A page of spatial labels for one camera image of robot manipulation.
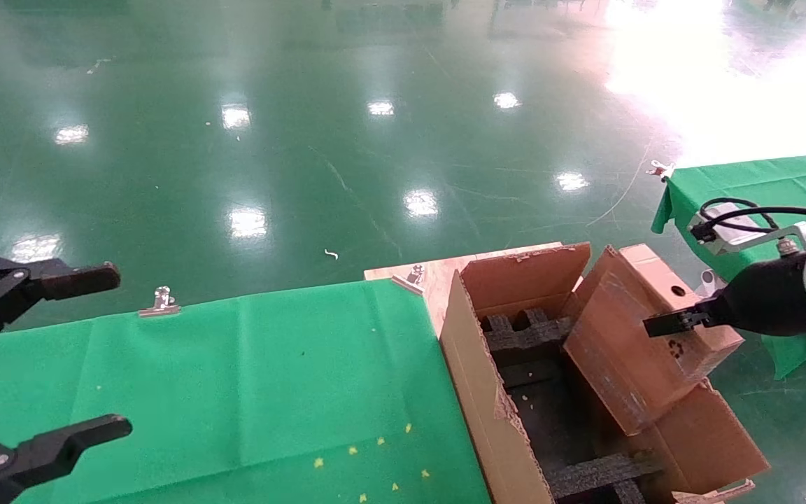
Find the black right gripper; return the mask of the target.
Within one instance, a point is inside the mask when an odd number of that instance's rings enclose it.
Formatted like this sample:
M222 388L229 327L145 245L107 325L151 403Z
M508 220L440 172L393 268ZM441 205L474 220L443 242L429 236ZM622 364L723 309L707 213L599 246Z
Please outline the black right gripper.
M755 262L707 301L707 312L687 307L643 320L650 338L681 334L695 326L730 326L759 335L806 334L806 252Z

